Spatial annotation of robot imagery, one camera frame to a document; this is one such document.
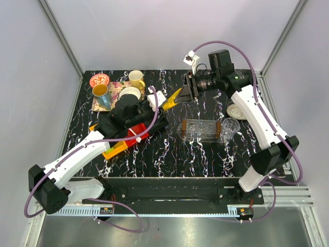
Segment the yellow toothpaste tube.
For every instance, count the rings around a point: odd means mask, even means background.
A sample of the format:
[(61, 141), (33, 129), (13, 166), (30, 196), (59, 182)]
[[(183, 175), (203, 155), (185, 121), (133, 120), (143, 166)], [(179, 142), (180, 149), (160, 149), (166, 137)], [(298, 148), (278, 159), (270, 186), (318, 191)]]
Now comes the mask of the yellow toothpaste tube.
[(178, 103), (175, 102), (175, 99), (179, 95), (181, 89), (182, 88), (178, 89), (173, 95), (171, 95), (168, 101), (162, 106), (164, 111), (168, 111), (169, 109), (178, 105)]

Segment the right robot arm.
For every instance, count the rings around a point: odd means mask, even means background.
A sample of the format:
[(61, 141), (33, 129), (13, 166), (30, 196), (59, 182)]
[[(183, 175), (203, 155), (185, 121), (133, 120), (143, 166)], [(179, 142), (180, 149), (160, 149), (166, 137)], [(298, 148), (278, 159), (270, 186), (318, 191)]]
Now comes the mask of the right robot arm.
[(208, 58), (211, 71), (200, 75), (196, 71), (199, 60), (196, 53), (191, 50), (184, 57), (184, 62), (192, 70), (184, 75), (181, 91), (174, 101), (190, 102), (197, 100), (204, 92), (220, 90), (242, 110), (261, 148), (259, 153), (251, 156), (251, 166), (239, 179), (240, 187), (233, 192), (234, 199), (245, 204), (267, 175), (291, 159), (291, 152), (296, 150), (299, 140), (296, 136), (288, 136), (271, 116), (253, 86), (252, 70), (236, 70), (226, 49), (211, 52)]

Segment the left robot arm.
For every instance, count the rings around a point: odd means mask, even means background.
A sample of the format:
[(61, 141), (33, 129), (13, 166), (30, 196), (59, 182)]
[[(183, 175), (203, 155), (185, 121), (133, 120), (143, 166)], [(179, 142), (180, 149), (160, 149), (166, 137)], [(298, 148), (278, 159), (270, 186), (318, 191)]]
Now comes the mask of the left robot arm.
[(162, 91), (149, 87), (150, 94), (143, 101), (133, 94), (120, 96), (115, 107), (106, 117), (74, 148), (50, 164), (34, 165), (28, 170), (29, 197), (24, 207), (24, 215), (30, 218), (28, 206), (32, 198), (41, 206), (41, 211), (54, 214), (65, 206), (69, 199), (86, 199), (93, 194), (99, 203), (111, 199), (111, 190), (94, 180), (74, 193), (68, 182), (95, 157), (111, 149), (118, 142), (137, 142), (144, 135), (167, 125), (162, 106), (167, 99)]

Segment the clear plastic cup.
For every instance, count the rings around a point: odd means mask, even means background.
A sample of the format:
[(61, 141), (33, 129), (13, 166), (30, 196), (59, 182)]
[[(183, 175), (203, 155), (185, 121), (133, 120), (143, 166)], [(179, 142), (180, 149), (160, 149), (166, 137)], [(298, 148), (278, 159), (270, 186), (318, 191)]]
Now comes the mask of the clear plastic cup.
[(226, 118), (222, 122), (221, 139), (229, 141), (240, 130), (239, 122), (234, 118)]

